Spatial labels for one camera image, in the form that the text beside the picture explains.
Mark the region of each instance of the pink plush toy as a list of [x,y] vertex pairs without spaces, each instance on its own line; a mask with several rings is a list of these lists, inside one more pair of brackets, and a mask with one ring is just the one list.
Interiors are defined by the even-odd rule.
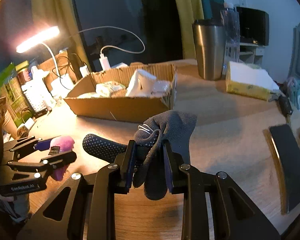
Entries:
[[[50,142],[49,155],[55,155],[62,152],[71,151],[74,147],[74,140],[71,136],[59,136],[53,138]],[[61,181],[69,165],[56,169],[51,177],[56,181]]]

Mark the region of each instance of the stainless steel tumbler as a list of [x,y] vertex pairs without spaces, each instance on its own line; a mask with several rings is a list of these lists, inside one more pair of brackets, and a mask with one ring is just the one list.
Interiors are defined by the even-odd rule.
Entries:
[[192,29],[200,77],[220,79],[226,46],[224,26],[213,19],[195,20]]

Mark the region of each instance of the yellow cap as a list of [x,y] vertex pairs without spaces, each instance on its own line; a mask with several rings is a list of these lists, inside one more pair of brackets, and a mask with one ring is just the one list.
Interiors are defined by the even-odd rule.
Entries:
[[26,68],[29,66],[29,61],[24,61],[22,63],[20,63],[19,65],[16,66],[16,71],[19,72],[20,70]]

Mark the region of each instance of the metal screw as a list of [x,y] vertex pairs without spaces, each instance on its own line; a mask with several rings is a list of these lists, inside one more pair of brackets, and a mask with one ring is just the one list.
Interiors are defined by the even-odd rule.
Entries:
[[74,174],[71,175],[71,178],[74,179],[74,180],[80,179],[81,178],[81,174],[76,172],[76,173],[74,173]]
[[111,163],[111,164],[108,165],[109,170],[115,170],[116,168],[118,168],[118,165],[115,164],[115,163]]
[[220,179],[226,179],[226,178],[228,177],[228,174],[226,174],[226,173],[223,172],[223,171],[220,171],[220,172],[218,173],[218,177],[219,177]]
[[189,170],[190,167],[191,167],[191,166],[190,166],[190,164],[188,164],[188,163],[183,163],[183,164],[181,164],[181,166],[180,166],[180,168],[183,169],[183,170],[185,170],[185,171]]

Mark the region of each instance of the lit lamp head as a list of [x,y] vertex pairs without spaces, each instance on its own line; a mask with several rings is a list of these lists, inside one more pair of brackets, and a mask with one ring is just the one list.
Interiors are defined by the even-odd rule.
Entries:
[[24,41],[17,47],[18,53],[23,53],[33,47],[35,47],[38,44],[42,44],[44,41],[50,40],[56,36],[58,36],[60,33],[58,26],[54,26],[51,28],[48,28],[35,36],[29,38],[28,40]]

